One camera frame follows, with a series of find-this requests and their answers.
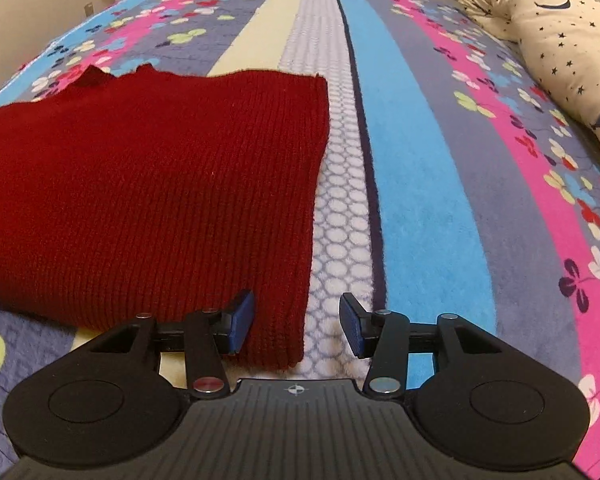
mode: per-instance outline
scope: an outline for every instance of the ribbed knit fabric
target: ribbed knit fabric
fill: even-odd
[[[104,330],[256,294],[248,365],[302,358],[321,77],[89,68],[0,108],[0,304]]]

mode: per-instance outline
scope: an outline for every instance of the metal screw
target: metal screw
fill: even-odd
[[[393,394],[400,389],[400,383],[392,377],[376,377],[369,387],[377,394]]]
[[[193,389],[201,394],[214,394],[224,388],[224,381],[217,377],[200,377],[193,383]]]

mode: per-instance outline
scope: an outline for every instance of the fleece blanket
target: fleece blanket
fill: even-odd
[[[232,378],[361,379],[344,290],[414,322],[457,312],[580,386],[591,425],[575,463],[600,478],[600,168],[506,46],[452,0],[124,0],[53,42],[0,106],[45,99],[89,64],[118,76],[145,63],[327,80],[304,355]],[[0,309],[0,409],[91,335]],[[184,384],[177,357],[162,373]],[[410,359],[409,386],[431,374],[430,356]],[[0,422],[0,472],[13,460]]]

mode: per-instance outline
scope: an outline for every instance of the cream pillow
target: cream pillow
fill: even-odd
[[[528,72],[600,140],[600,2],[458,0],[490,34],[517,41]]]

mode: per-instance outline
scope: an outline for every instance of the floral blanket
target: floral blanket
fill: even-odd
[[[600,478],[600,169],[505,45],[439,0],[123,0],[54,41],[0,106],[62,91],[90,64],[143,63],[327,78],[304,360],[275,375],[364,376],[338,322],[346,290],[414,322],[457,312],[579,385],[591,424],[575,463]],[[0,412],[90,336],[0,310]],[[163,370],[175,384],[180,365]],[[422,384],[430,358],[409,374]],[[0,473],[15,460],[0,421]]]

